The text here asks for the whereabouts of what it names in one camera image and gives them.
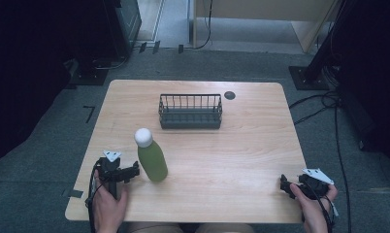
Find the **black cabinet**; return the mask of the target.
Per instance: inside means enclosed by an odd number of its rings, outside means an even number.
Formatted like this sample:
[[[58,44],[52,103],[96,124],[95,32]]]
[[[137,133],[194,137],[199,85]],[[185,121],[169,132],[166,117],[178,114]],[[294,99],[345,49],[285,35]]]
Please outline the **black cabinet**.
[[[128,58],[142,25],[138,0],[103,0],[115,57]]]

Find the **dark curtain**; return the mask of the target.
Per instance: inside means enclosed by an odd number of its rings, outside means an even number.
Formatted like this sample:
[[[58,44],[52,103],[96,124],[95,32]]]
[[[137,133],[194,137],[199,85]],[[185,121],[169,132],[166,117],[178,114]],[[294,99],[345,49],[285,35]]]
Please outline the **dark curtain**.
[[[390,158],[390,0],[346,0],[334,33],[339,92],[361,148]]]

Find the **black wire basket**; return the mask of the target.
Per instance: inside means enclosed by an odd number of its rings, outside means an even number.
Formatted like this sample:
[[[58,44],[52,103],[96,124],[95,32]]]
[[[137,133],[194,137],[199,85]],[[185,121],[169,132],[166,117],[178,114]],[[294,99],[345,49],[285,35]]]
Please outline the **black wire basket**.
[[[158,114],[163,129],[219,129],[220,94],[161,94]]]

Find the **person's right hand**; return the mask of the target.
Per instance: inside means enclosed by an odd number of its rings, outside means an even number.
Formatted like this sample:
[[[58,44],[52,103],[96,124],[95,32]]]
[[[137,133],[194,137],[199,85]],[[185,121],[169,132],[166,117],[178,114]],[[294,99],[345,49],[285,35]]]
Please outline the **person's right hand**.
[[[292,192],[300,203],[301,209],[305,217],[305,223],[310,225],[322,224],[327,225],[324,213],[330,211],[331,203],[338,195],[338,190],[333,184],[329,184],[329,190],[324,197],[320,199],[321,204],[317,200],[311,200],[301,191],[294,183],[290,185]]]

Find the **person's left hand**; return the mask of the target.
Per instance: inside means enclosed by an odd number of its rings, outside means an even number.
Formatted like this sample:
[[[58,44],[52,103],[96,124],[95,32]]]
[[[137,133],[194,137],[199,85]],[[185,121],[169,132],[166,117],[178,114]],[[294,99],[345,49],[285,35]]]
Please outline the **person's left hand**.
[[[95,230],[101,227],[120,227],[124,221],[127,209],[128,189],[124,185],[120,190],[118,200],[102,186],[99,180],[96,181],[98,186],[93,198],[93,214]]]

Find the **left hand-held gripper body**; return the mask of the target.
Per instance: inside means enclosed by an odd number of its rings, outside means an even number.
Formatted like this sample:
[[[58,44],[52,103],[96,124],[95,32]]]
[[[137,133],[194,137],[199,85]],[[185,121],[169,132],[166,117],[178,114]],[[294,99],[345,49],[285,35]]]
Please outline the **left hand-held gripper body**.
[[[108,191],[117,199],[117,179],[114,173],[120,165],[121,153],[118,151],[103,151],[104,156],[98,160],[99,177],[108,185]]]

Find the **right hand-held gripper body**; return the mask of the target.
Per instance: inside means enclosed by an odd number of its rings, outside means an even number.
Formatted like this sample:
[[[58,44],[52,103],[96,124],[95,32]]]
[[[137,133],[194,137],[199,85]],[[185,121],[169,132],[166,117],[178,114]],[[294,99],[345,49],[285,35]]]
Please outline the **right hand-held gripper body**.
[[[298,177],[299,188],[311,200],[324,196],[329,190],[329,184],[335,182],[319,168],[304,168],[303,174]]]

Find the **green bottle with white cap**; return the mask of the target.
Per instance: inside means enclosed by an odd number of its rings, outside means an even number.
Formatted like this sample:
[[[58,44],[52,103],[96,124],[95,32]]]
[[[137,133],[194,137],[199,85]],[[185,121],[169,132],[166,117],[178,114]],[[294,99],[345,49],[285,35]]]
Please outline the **green bottle with white cap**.
[[[134,138],[138,147],[139,160],[148,178],[156,183],[165,180],[168,176],[166,160],[150,130],[140,128],[136,131]]]

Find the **black metal stand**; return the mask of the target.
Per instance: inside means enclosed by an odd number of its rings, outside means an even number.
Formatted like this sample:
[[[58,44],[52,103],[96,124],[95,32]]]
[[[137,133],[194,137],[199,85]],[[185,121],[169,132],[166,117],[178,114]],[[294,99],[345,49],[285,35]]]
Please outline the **black metal stand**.
[[[341,27],[341,16],[347,0],[334,0],[334,6],[330,7],[326,16],[314,24],[314,30],[319,32],[322,25],[330,18],[331,28],[321,47],[308,66],[289,66],[288,70],[298,90],[328,90],[325,79],[321,75],[323,68],[329,59],[338,60],[340,56],[334,51],[334,37]]]

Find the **black stand base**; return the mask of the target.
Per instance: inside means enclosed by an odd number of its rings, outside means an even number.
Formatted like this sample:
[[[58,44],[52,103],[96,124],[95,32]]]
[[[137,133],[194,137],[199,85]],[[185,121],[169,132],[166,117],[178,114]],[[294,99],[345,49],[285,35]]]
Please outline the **black stand base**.
[[[78,62],[77,59],[69,61],[68,71],[72,85],[103,85],[109,72],[92,62]]]

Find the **light wooden partition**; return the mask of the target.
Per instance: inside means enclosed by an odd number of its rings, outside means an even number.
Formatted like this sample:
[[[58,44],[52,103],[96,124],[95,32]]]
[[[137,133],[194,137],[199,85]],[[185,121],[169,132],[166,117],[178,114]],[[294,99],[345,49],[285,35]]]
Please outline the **light wooden partition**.
[[[285,20],[292,23],[303,52],[309,52],[339,0],[190,0],[192,46],[197,46],[197,19]]]

